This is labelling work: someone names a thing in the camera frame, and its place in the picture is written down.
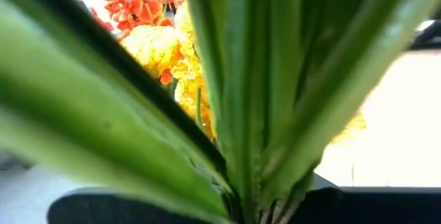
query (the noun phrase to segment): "black pot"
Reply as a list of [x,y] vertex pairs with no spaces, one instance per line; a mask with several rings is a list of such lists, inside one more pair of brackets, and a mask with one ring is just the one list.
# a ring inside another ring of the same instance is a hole
[[[289,223],[441,223],[441,191],[325,188],[308,193]],[[92,188],[54,202],[49,224],[205,223]]]

